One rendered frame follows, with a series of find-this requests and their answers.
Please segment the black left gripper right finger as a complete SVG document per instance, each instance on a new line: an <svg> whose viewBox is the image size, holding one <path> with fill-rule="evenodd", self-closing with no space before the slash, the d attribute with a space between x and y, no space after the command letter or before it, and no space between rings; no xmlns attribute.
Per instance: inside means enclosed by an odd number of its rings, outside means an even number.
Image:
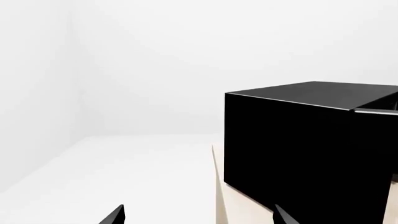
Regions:
<svg viewBox="0 0 398 224"><path fill-rule="evenodd" d="M300 224L297 220L295 220L285 210L283 210L283 208L281 208L278 205L275 205L272 219L274 224Z"/></svg>

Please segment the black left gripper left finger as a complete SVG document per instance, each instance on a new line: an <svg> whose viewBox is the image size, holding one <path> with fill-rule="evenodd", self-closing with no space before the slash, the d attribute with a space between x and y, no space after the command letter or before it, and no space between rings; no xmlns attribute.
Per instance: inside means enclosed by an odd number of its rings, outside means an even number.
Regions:
<svg viewBox="0 0 398 224"><path fill-rule="evenodd" d="M124 205L120 205L113 210L104 220L99 224L124 224L126 219L124 212Z"/></svg>

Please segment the black microwave body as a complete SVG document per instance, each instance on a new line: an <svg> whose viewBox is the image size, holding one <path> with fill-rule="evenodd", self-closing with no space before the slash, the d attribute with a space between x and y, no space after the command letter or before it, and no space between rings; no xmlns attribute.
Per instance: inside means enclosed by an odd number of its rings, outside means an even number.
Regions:
<svg viewBox="0 0 398 224"><path fill-rule="evenodd" d="M398 110L398 86L303 82L224 99L224 182L300 224L367 224L352 113Z"/></svg>

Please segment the black microwave door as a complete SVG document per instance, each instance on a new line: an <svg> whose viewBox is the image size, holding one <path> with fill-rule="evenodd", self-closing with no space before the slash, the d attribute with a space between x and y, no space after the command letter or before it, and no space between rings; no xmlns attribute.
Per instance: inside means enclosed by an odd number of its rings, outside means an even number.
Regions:
<svg viewBox="0 0 398 224"><path fill-rule="evenodd" d="M352 115L352 142L369 203L367 224L382 224L390 183L398 175L398 110L362 106Z"/></svg>

